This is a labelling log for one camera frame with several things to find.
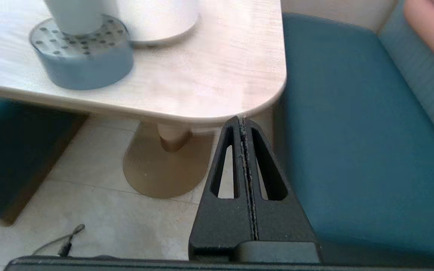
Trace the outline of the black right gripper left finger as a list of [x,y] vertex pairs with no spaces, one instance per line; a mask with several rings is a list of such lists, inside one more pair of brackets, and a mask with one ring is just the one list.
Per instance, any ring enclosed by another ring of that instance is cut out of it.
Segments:
[[[229,119],[220,133],[188,240],[190,260],[230,261],[243,242],[255,239],[241,120]],[[219,198],[227,148],[232,148],[234,197]]]

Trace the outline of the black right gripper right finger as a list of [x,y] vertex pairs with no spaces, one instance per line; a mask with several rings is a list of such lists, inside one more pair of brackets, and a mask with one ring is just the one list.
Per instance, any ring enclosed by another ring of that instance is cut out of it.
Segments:
[[243,135],[254,239],[317,242],[315,232],[262,129],[254,121],[244,120]]

